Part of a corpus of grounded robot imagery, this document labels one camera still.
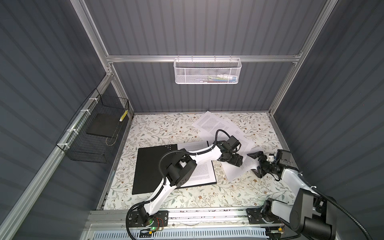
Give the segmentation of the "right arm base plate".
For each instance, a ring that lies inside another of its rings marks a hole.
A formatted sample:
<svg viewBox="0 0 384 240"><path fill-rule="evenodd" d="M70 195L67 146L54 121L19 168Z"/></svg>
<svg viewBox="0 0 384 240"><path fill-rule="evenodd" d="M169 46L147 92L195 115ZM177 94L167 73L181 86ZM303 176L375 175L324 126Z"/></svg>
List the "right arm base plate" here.
<svg viewBox="0 0 384 240"><path fill-rule="evenodd" d="M282 221L270 211L261 208L247 208L247 217L250 224L282 224Z"/></svg>

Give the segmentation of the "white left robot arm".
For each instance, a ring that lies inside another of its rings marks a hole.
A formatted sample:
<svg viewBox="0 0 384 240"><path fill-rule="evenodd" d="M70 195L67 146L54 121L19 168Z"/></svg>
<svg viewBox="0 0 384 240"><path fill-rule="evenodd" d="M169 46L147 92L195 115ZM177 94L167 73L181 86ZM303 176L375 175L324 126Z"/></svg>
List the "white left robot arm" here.
<svg viewBox="0 0 384 240"><path fill-rule="evenodd" d="M198 151L181 149L164 154L159 163L162 180L154 193L138 206L139 216L145 220L152 218L172 191L183 186L201 164L219 161L240 167L243 163L243 157L238 154L241 146L238 139L230 136L226 141L215 140L209 147Z"/></svg>

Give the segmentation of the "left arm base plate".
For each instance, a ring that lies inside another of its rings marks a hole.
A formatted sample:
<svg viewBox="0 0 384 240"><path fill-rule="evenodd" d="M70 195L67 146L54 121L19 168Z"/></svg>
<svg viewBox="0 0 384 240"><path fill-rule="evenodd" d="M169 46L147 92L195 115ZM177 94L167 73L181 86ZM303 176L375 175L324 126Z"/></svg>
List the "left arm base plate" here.
<svg viewBox="0 0 384 240"><path fill-rule="evenodd" d="M149 216L144 212L133 211L126 217L126 226L129 228L141 227L167 227L168 226L168 211L158 211L156 214Z"/></svg>

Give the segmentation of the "printed paper sheet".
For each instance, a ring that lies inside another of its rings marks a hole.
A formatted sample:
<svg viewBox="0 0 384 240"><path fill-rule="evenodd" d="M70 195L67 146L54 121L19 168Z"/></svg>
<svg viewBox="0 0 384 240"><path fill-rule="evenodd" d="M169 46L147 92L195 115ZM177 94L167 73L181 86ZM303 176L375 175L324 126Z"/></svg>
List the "printed paper sheet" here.
<svg viewBox="0 0 384 240"><path fill-rule="evenodd" d="M229 119L223 119L209 111L201 115L192 126L199 131L203 140L212 143L218 129L224 130L230 136L243 137L243 131Z"/></svg>
<svg viewBox="0 0 384 240"><path fill-rule="evenodd" d="M234 165L231 165L226 162L222 162L222 167L224 169L224 172L226 174L227 180L229 182L234 181L236 178L241 177L244 173L250 170L256 170L257 167L260 165L259 161L257 159L253 159L248 156L248 154L256 153L256 152L263 152L264 149L262 147L255 147L248 152L246 152L243 157L243 163L240 167L236 167Z"/></svg>
<svg viewBox="0 0 384 240"><path fill-rule="evenodd" d="M207 141L177 144L178 150L186 149L188 152L201 150L203 148L207 148L208 146L209 145ZM214 185L216 183L217 183L217 179L216 179L213 163L206 162L204 164L198 165L195 168L189 180L184 185L179 187L179 189L188 188L188 187Z"/></svg>

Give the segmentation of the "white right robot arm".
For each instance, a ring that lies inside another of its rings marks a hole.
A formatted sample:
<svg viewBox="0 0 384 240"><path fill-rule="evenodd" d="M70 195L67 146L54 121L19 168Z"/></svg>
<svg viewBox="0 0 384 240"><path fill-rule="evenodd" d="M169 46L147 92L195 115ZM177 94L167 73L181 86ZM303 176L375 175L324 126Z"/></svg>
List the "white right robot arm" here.
<svg viewBox="0 0 384 240"><path fill-rule="evenodd" d="M296 196L293 205L268 198L263 207L255 211L259 220L267 224L281 222L307 238L336 238L337 218L332 213L336 207L328 204L324 197L311 189L297 168L285 164L292 157L290 151L277 150L275 155L258 151L247 156L259 164L252 170L258 178L261 179L267 174L277 177L277 180L286 183Z"/></svg>

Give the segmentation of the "printed paper sheet back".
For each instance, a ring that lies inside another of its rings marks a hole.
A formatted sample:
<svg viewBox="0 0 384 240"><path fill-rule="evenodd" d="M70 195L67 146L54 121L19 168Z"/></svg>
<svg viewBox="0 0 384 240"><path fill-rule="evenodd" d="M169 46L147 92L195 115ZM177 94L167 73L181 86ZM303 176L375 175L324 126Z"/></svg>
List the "printed paper sheet back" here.
<svg viewBox="0 0 384 240"><path fill-rule="evenodd" d="M192 126L199 131L203 140L212 143L218 129L224 130L230 136L243 137L243 131L229 119L223 119L209 111L201 115Z"/></svg>

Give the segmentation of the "red folder black inside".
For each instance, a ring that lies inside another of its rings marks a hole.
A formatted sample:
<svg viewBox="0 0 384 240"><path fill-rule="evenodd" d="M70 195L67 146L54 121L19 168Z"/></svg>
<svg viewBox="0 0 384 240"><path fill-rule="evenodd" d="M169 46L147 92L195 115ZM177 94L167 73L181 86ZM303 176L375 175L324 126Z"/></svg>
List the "red folder black inside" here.
<svg viewBox="0 0 384 240"><path fill-rule="evenodd" d="M162 176L159 160L167 152L178 150L177 144L140 148L137 155L133 195L152 193L158 187Z"/></svg>

